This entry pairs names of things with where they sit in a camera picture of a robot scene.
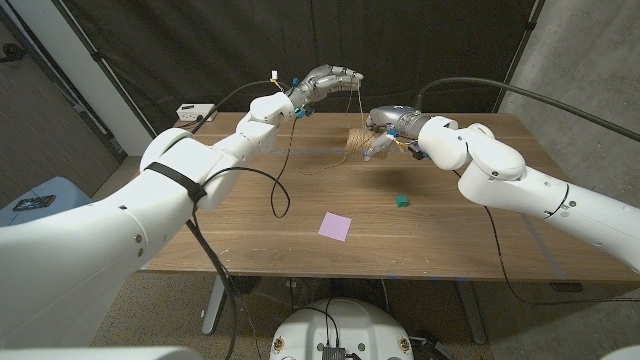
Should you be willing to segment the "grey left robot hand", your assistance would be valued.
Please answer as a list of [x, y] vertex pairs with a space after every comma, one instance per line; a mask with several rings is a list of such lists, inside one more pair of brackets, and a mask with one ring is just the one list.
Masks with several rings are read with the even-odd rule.
[[350, 68], [321, 65], [311, 70], [287, 96], [295, 108], [302, 108], [323, 100], [330, 93], [358, 90], [363, 79], [363, 74]]

